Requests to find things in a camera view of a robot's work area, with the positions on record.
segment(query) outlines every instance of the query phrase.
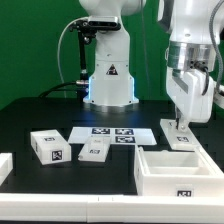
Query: white container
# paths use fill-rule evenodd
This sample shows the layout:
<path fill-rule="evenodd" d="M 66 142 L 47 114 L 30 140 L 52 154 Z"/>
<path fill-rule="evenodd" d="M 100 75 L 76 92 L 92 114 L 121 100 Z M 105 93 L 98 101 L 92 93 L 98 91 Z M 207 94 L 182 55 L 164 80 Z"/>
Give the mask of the white container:
<path fill-rule="evenodd" d="M 224 197 L 224 174 L 202 147 L 192 152 L 136 148 L 138 195 Z"/>
<path fill-rule="evenodd" d="M 57 130 L 31 132 L 31 145 L 42 165 L 71 161 L 71 146 Z"/>

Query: green wall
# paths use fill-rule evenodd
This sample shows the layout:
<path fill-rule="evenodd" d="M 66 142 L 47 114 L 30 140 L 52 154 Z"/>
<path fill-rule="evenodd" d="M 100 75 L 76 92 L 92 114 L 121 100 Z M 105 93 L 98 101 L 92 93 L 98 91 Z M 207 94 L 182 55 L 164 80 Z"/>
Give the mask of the green wall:
<path fill-rule="evenodd" d="M 169 35 L 157 25 L 157 11 L 158 0 L 148 0 L 144 9 L 147 65 L 144 63 L 141 15 L 123 18 L 131 36 L 130 72 L 136 78 L 136 96 L 140 99 L 168 99 L 164 52 Z M 0 109 L 16 98 L 36 97 L 60 84 L 56 60 L 58 39 L 70 21 L 85 15 L 78 0 L 0 0 Z M 87 48 L 91 74 L 94 44 Z M 65 80 L 78 79 L 76 32 L 66 33 L 61 58 Z M 145 66 L 149 70 L 149 83 Z M 51 96 L 63 97 L 63 94 Z"/>

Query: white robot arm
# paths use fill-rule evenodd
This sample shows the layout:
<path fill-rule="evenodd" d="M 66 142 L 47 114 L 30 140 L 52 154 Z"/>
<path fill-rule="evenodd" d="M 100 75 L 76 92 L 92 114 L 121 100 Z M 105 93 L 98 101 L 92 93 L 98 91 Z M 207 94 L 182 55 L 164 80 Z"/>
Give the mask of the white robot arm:
<path fill-rule="evenodd" d="M 129 73 L 130 37 L 121 15 L 138 12 L 146 0 L 80 0 L 90 15 L 91 26 L 120 23 L 119 31 L 98 31 L 95 72 L 89 79 L 87 105 L 101 111 L 125 109 L 138 103 L 134 97 L 134 79 Z"/>
<path fill-rule="evenodd" d="M 177 106 L 180 131 L 189 122 L 207 122 L 211 115 L 216 52 L 209 21 L 218 0 L 160 0 L 158 21 L 171 34 L 167 51 L 167 93 Z M 224 5 L 214 20 L 217 44 L 224 28 Z"/>

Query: black table surface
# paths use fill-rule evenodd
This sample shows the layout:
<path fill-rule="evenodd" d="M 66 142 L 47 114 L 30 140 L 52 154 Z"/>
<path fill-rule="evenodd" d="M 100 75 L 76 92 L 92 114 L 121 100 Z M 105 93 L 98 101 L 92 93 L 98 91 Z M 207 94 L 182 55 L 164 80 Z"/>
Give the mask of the black table surface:
<path fill-rule="evenodd" d="M 31 147 L 30 132 L 56 129 L 68 140 L 75 126 L 151 128 L 157 145 L 145 150 L 170 150 L 160 119 L 174 116 L 174 105 L 168 101 L 140 101 L 135 111 L 108 114 L 84 109 L 76 99 L 15 100 L 0 111 L 0 152 L 13 153 L 14 166 L 0 193 L 136 195 L 134 146 L 111 145 L 106 162 L 93 163 L 78 161 L 83 145 L 72 144 L 71 162 L 43 166 Z M 190 127 L 224 170 L 224 119 L 213 112 L 208 123 Z"/>

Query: black cable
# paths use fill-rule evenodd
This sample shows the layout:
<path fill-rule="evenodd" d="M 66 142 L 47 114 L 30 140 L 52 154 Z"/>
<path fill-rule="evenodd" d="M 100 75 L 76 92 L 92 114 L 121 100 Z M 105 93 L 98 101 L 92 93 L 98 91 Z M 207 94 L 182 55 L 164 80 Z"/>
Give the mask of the black cable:
<path fill-rule="evenodd" d="M 51 88 L 51 89 L 41 93 L 38 97 L 39 98 L 44 98 L 44 97 L 46 97 L 47 95 L 49 95 L 53 91 L 56 91 L 56 90 L 58 90 L 58 89 L 60 89 L 62 87 L 72 86 L 72 85 L 76 85 L 76 82 L 72 81 L 72 82 L 62 83 L 60 85 L 57 85 L 57 86 L 55 86 L 55 87 L 53 87 L 53 88 Z"/>
<path fill-rule="evenodd" d="M 205 85 L 204 85 L 204 90 L 202 92 L 202 96 L 204 96 L 207 91 L 208 91 L 208 86 L 209 86 L 209 72 L 208 72 L 208 67 L 202 64 L 201 62 L 197 61 L 194 63 L 194 68 L 197 70 L 204 72 L 205 73 Z"/>
<path fill-rule="evenodd" d="M 202 92 L 202 96 L 204 96 L 207 91 L 208 91 L 208 86 L 209 86 L 209 73 L 208 73 L 208 69 L 206 68 L 205 69 L 205 73 L 206 73 L 206 76 L 205 76 L 205 87 L 204 87 L 204 90 Z"/>

